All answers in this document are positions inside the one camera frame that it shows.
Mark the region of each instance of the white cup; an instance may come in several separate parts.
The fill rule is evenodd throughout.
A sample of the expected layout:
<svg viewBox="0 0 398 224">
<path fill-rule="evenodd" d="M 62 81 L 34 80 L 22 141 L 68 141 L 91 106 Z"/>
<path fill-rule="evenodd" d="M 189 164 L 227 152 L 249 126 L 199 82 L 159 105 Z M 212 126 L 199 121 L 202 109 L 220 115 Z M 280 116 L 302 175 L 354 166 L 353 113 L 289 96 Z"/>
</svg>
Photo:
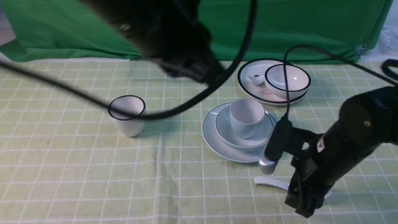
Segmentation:
<svg viewBox="0 0 398 224">
<path fill-rule="evenodd" d="M 112 111 L 111 108 L 118 108 L 137 115 L 144 114 L 146 108 L 142 98 L 133 95 L 121 96 L 114 99 L 108 107 L 109 116 L 121 133 L 127 137 L 134 137 L 141 133 L 145 124 L 143 120 L 132 119 Z"/>
<path fill-rule="evenodd" d="M 232 130 L 238 137 L 247 139 L 260 127 L 265 117 L 265 110 L 256 100 L 241 98 L 232 103 L 229 114 Z"/>
</svg>

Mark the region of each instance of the spoon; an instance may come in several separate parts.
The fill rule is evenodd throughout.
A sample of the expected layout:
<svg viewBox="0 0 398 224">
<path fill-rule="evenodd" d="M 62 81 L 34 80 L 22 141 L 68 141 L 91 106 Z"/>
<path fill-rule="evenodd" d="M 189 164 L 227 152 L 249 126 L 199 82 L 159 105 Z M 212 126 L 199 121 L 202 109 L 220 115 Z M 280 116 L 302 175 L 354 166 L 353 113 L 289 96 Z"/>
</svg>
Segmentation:
<svg viewBox="0 0 398 224">
<path fill-rule="evenodd" d="M 272 187 L 277 187 L 279 189 L 283 189 L 285 191 L 288 190 L 289 184 L 285 183 L 283 181 L 279 181 L 270 177 L 254 177 L 254 183 L 256 185 L 264 185 L 264 186 L 272 186 Z M 332 190 L 330 190 L 326 195 L 325 198 L 328 198 L 332 193 Z"/>
</svg>

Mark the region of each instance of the label sticker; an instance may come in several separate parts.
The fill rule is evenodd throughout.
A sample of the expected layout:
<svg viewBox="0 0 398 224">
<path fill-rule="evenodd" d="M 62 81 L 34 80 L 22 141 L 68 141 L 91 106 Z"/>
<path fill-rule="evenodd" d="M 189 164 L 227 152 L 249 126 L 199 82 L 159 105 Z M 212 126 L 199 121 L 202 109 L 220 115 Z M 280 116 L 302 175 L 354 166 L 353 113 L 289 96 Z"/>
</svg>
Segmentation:
<svg viewBox="0 0 398 224">
<path fill-rule="evenodd" d="M 325 149 L 325 143 L 323 141 L 323 136 L 319 139 L 318 143 L 316 144 L 316 149 L 318 152 L 322 152 Z"/>
</svg>

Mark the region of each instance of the green backdrop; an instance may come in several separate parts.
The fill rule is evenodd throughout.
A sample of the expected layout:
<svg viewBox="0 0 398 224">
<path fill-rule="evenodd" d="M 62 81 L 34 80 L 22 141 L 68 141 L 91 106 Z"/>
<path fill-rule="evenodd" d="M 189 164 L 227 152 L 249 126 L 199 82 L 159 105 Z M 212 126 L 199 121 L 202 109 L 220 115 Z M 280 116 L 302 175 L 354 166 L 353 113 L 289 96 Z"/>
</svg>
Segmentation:
<svg viewBox="0 0 398 224">
<path fill-rule="evenodd" d="M 44 58 L 139 58 L 136 49 L 77 0 L 2 0 L 17 39 L 0 47 L 13 61 Z M 200 19 L 213 35 L 220 60 L 235 57 L 250 0 L 202 0 Z M 392 0 L 259 0 L 255 34 L 245 60 L 282 59 L 293 45 L 311 44 L 357 60 L 357 45 L 374 48 Z M 329 58 L 297 50 L 290 61 Z"/>
</svg>

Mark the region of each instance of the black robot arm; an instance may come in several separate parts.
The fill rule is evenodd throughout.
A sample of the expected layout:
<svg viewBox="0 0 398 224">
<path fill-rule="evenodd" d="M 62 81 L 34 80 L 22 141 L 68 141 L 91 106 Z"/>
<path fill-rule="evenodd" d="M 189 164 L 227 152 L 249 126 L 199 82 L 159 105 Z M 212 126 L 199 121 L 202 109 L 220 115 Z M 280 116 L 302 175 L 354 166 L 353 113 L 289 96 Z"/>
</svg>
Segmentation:
<svg viewBox="0 0 398 224">
<path fill-rule="evenodd" d="M 335 182 L 380 144 L 397 144 L 398 87 L 383 87 L 347 99 L 339 120 L 324 134 L 294 128 L 287 119 L 277 125 L 260 160 L 263 173 L 273 173 L 285 151 L 295 168 L 285 203 L 309 218 L 322 207 Z M 304 143 L 309 147 L 302 150 Z"/>
<path fill-rule="evenodd" d="M 197 18 L 200 0 L 80 0 L 172 77 L 211 85 L 224 68 Z"/>
</svg>

